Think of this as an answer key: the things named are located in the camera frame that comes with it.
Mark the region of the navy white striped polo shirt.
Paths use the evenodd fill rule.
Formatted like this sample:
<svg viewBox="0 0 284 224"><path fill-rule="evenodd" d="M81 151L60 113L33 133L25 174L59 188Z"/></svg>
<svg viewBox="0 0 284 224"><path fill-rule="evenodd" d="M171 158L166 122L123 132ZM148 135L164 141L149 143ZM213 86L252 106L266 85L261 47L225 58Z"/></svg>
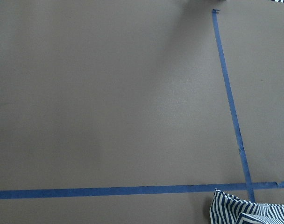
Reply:
<svg viewBox="0 0 284 224"><path fill-rule="evenodd" d="M212 224L284 224L284 204L254 203L219 189L209 214Z"/></svg>

